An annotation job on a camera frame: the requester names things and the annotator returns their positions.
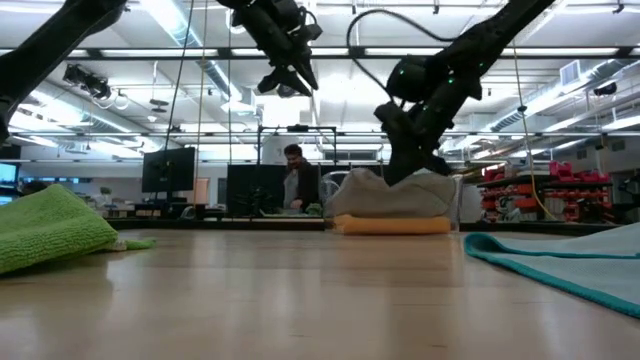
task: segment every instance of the dark hair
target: dark hair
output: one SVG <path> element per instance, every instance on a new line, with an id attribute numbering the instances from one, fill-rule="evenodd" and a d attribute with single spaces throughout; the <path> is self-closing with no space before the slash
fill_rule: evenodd
<path id="1" fill-rule="evenodd" d="M 287 147 L 284 148 L 284 154 L 302 156 L 302 148 L 298 144 L 287 145 Z"/>
<path id="2" fill-rule="evenodd" d="M 24 184 L 22 186 L 22 193 L 25 195 L 31 195 L 31 194 L 35 194 L 39 191 L 42 191 L 44 189 L 46 189 L 47 187 L 49 187 L 49 185 L 47 185 L 47 183 L 42 182 L 42 181 L 32 181 L 32 182 L 28 182 L 26 184 Z"/>

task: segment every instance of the orange block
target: orange block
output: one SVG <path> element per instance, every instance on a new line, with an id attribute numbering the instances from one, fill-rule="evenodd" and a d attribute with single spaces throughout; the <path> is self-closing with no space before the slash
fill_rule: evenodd
<path id="1" fill-rule="evenodd" d="M 451 231 L 449 218 L 385 219 L 341 215 L 333 219 L 334 230 L 345 235 L 427 235 Z"/>

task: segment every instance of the wooden table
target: wooden table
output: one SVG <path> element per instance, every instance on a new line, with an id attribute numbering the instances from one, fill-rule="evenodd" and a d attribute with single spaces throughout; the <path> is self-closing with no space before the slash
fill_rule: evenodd
<path id="1" fill-rule="evenodd" d="M 130 231 L 153 250 L 0 279 L 0 359 L 637 359 L 640 322 L 458 235 Z"/>

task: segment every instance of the teal towel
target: teal towel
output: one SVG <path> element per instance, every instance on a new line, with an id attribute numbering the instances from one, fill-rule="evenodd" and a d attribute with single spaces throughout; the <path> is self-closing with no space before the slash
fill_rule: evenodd
<path id="1" fill-rule="evenodd" d="M 640 224 L 563 240 L 470 234 L 465 252 L 640 318 Z"/>
<path id="2" fill-rule="evenodd" d="M 0 274 L 104 249 L 118 233 L 61 185 L 0 206 Z"/>

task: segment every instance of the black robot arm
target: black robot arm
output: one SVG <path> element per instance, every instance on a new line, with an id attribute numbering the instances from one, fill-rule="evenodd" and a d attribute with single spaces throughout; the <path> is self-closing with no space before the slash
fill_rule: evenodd
<path id="1" fill-rule="evenodd" d="M 66 0 L 44 25 L 14 51 L 0 56 L 0 144 L 18 105 L 91 34 L 115 24 L 127 0 Z M 322 29 L 306 25 L 309 13 L 294 0 L 221 0 L 234 10 L 234 24 L 244 25 L 275 68 L 259 85 L 262 92 L 283 85 L 307 96 L 318 88 L 311 70 L 311 49 Z"/>
<path id="2" fill-rule="evenodd" d="M 392 155 L 385 171 L 389 185 L 424 167 L 443 175 L 451 173 L 444 159 L 434 155 L 440 137 L 453 128 L 453 118 L 467 98 L 482 99 L 480 78 L 516 35 L 551 4 L 553 0 L 510 0 L 496 15 L 471 27 L 435 56 L 407 56 L 396 65 L 386 90 L 415 105 L 404 111 L 389 102 L 374 113 L 391 142 Z"/>

